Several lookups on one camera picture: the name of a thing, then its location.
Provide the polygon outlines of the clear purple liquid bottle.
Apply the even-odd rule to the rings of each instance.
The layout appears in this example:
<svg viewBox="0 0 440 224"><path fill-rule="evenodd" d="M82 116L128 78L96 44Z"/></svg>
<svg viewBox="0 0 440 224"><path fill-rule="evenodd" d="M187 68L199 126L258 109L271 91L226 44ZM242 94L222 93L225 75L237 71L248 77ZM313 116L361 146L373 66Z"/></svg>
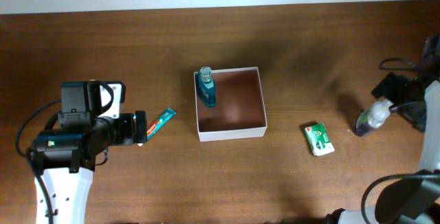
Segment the clear purple liquid bottle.
<svg viewBox="0 0 440 224"><path fill-rule="evenodd" d="M363 111L357 119L354 133L358 137L364 137L379 129L391 114L390 107L393 103L385 99L372 104L367 110Z"/></svg>

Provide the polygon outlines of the teal mouthwash bottle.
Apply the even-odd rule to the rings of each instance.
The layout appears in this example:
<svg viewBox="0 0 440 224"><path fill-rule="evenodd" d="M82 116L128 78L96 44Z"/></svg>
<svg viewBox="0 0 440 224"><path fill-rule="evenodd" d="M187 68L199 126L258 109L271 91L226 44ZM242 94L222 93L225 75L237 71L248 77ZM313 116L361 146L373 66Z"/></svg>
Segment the teal mouthwash bottle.
<svg viewBox="0 0 440 224"><path fill-rule="evenodd" d="M197 72L197 83L198 90L197 93L201 98L202 102L209 108L216 106L215 98L215 81L212 76L212 69L208 66L203 66Z"/></svg>

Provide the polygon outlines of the green white soap box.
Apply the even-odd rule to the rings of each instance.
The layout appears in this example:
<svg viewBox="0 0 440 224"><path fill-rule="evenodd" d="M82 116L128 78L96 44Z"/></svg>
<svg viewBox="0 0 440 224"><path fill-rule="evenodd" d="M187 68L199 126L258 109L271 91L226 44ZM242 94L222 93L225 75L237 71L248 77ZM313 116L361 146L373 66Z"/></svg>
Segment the green white soap box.
<svg viewBox="0 0 440 224"><path fill-rule="evenodd" d="M323 123L308 126L304 129L304 132L314 157L320 157L335 151Z"/></svg>

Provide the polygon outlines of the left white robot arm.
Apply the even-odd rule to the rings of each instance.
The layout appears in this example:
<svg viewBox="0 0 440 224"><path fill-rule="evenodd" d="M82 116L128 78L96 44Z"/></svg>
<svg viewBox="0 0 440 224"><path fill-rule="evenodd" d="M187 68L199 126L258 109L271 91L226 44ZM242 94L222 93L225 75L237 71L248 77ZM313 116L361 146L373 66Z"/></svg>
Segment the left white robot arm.
<svg viewBox="0 0 440 224"><path fill-rule="evenodd" d="M59 113L49 120L26 151L34 173L37 223L84 223L96 157L112 146L144 144L143 111L119 117Z"/></svg>

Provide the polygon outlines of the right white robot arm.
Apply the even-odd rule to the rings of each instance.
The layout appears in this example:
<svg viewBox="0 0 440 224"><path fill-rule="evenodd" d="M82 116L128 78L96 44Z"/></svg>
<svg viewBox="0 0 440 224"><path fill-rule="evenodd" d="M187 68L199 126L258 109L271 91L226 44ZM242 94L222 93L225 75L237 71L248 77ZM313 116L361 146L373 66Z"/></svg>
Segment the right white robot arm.
<svg viewBox="0 0 440 224"><path fill-rule="evenodd" d="M359 210L339 209L323 223L438 223L439 222L439 35L430 35L420 61L398 58L402 70L416 76L396 75L396 67L372 90L377 102L357 120L356 129L368 134L390 113L398 113L424 133L423 149L415 173L375 180L362 195Z"/></svg>

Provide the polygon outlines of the teal red toothpaste box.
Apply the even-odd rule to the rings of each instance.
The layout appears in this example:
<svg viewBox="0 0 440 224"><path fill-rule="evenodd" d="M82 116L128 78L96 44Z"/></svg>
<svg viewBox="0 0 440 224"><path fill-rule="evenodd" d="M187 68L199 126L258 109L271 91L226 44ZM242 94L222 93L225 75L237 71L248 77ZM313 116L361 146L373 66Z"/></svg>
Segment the teal red toothpaste box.
<svg viewBox="0 0 440 224"><path fill-rule="evenodd" d="M164 110L162 114L148 128L146 132L147 140L150 140L152 136L154 136L163 127L163 125L165 125L176 114L176 111L172 108L167 108L166 110Z"/></svg>

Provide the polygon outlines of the white open cardboard box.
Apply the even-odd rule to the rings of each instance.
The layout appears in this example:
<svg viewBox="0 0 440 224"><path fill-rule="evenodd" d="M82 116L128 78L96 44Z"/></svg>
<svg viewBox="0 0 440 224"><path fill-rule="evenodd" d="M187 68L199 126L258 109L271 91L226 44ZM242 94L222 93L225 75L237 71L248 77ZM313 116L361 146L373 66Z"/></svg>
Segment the white open cardboard box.
<svg viewBox="0 0 440 224"><path fill-rule="evenodd" d="M212 72L216 106L207 107L195 94L200 142L264 136L267 117L258 67L217 69Z"/></svg>

